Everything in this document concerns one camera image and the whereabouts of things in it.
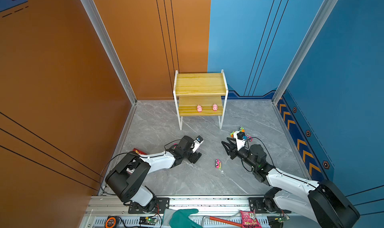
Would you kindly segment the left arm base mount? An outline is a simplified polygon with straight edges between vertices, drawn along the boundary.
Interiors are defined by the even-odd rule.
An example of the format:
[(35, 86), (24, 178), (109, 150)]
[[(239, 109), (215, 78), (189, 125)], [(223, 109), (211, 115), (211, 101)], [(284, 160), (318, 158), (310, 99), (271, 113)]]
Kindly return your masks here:
[(137, 202), (131, 202), (129, 205), (129, 214), (163, 214), (165, 209), (170, 206), (170, 198), (153, 198), (146, 206), (141, 206)]

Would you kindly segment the pink green toy car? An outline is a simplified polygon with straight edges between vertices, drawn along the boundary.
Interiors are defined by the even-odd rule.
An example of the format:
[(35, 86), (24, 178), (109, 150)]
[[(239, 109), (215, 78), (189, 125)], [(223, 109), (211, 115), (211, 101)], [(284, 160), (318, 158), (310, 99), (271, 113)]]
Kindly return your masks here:
[(216, 159), (216, 160), (215, 160), (215, 167), (216, 167), (217, 169), (221, 169), (221, 167), (222, 167), (222, 163), (221, 163), (221, 161), (220, 161), (219, 159)]

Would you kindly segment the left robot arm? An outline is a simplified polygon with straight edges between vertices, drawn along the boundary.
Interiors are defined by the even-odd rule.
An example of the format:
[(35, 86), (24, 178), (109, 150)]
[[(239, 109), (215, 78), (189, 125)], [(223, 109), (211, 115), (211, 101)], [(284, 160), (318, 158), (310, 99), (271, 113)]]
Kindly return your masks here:
[(143, 186), (147, 175), (175, 168), (184, 160), (196, 163), (202, 155), (197, 149), (203, 142), (201, 136), (196, 139), (184, 136), (179, 143), (161, 153), (140, 155), (135, 151), (128, 152), (106, 175), (106, 184), (124, 204), (136, 203), (145, 212), (152, 212), (158, 207), (159, 201), (149, 188)]

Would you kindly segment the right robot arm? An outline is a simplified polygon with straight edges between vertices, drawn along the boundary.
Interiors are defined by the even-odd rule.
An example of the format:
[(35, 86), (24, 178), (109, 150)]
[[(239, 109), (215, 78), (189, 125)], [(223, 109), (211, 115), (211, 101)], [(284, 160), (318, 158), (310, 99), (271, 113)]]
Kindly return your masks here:
[(307, 180), (276, 168), (267, 162), (260, 144), (246, 148), (244, 141), (228, 138), (222, 145), (231, 159), (240, 158), (256, 180), (271, 187), (264, 195), (267, 212), (291, 211), (322, 228), (352, 228), (360, 219), (358, 210), (330, 180)]

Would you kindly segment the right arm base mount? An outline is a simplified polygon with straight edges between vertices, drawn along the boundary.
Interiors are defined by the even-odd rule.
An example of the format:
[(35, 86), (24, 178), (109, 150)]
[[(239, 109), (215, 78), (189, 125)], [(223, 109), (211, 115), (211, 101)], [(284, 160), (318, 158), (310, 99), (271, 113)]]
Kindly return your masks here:
[(282, 210), (272, 198), (250, 197), (248, 198), (249, 207), (252, 212), (260, 214), (277, 214), (284, 212), (291, 214), (289, 210)]

